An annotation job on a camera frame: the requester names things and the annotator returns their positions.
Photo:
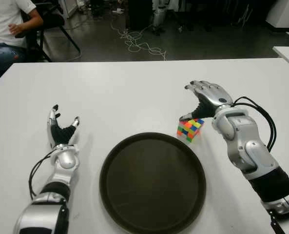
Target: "rubik's cube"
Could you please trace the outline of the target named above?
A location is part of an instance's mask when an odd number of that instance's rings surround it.
[[[184,137],[187,141],[192,142],[199,129],[203,126],[204,121],[200,118],[195,118],[189,121],[180,121],[177,134]]]

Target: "concrete floor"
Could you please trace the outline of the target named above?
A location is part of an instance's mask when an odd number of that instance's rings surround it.
[[[67,20],[65,28],[82,50],[81,58],[73,61],[149,61],[163,60],[161,55],[151,55],[146,50],[138,53],[128,51],[125,39],[117,31],[124,29],[124,16],[113,19],[105,14],[103,19],[93,20],[90,14],[75,13]],[[165,33],[155,36],[150,29],[138,42],[166,50],[167,60],[187,59],[246,59],[275,58],[273,46],[289,46],[289,35],[275,33],[265,26],[246,25],[243,29],[230,25],[214,26],[206,32],[202,24],[195,24],[193,31],[178,31],[178,24],[167,18]],[[53,61],[67,61],[77,56],[72,44],[59,29],[45,32],[45,51]]]

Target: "robotic arm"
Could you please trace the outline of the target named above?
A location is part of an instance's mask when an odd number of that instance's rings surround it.
[[[34,197],[18,218],[14,234],[66,234],[68,230],[67,202],[70,196],[71,180],[79,166],[78,150],[68,145],[79,125],[79,118],[67,128],[61,129],[54,106],[47,122],[48,137],[53,149],[50,158],[54,171],[39,195]]]
[[[219,85],[192,81],[185,87],[199,99],[197,109],[180,120],[213,117],[212,126],[228,146],[228,156],[241,170],[271,216],[277,234],[289,234],[289,177],[261,141],[256,122]]]

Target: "round tray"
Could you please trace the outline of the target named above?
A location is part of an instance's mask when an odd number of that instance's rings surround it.
[[[206,181],[194,152],[178,139],[141,133],[116,145],[100,175],[103,204],[134,234],[174,234],[198,216]]]

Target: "black cable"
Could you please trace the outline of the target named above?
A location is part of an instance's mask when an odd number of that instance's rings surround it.
[[[31,197],[31,199],[33,200],[33,196],[36,196],[36,193],[33,191],[33,186],[32,186],[32,181],[33,181],[33,177],[36,173],[36,171],[38,170],[38,168],[40,167],[40,165],[42,164],[42,162],[48,158],[50,158],[50,154],[53,152],[51,151],[50,153],[48,153],[44,158],[42,158],[41,160],[39,160],[34,167],[32,168],[30,174],[29,174],[29,179],[28,179],[28,187],[29,187],[29,195]]]
[[[242,98],[250,101],[254,105],[248,104],[248,103],[243,103],[243,102],[237,103]],[[268,114],[268,112],[265,109],[263,109],[261,106],[259,106],[256,102],[254,102],[253,100],[251,100],[248,97],[240,97],[237,100],[235,100],[233,106],[237,106],[237,105],[246,105],[246,106],[249,106],[251,108],[254,108],[255,110],[257,110],[267,120],[267,122],[268,122],[268,124],[270,126],[270,139],[269,139],[267,148],[268,148],[268,150],[270,152],[272,147],[275,144],[275,141],[276,141],[276,127],[275,127],[275,123],[274,123],[272,117]]]
[[[254,102],[253,100],[251,100],[250,98],[248,98],[248,97],[240,97],[240,98],[238,98],[236,101],[235,101],[235,103],[239,100],[239,99],[241,99],[241,98],[243,98],[243,99],[246,99],[246,100],[248,100],[248,101],[250,101],[251,103],[253,103],[255,106],[257,106],[258,107],[258,111],[263,115],[263,117],[268,121],[268,123],[269,123],[269,126],[270,126],[270,129],[272,128],[272,131],[273,131],[273,137],[272,138],[270,138],[270,141],[269,141],[269,143],[268,143],[268,149],[269,149],[269,152],[271,151],[271,149],[272,149],[272,147],[274,146],[274,143],[275,143],[275,141],[276,141],[276,126],[275,126],[275,123],[274,123],[274,121],[273,121],[273,119],[272,119],[272,117],[269,115],[269,113],[265,110],[265,109],[263,109],[261,106],[259,106],[256,102]]]

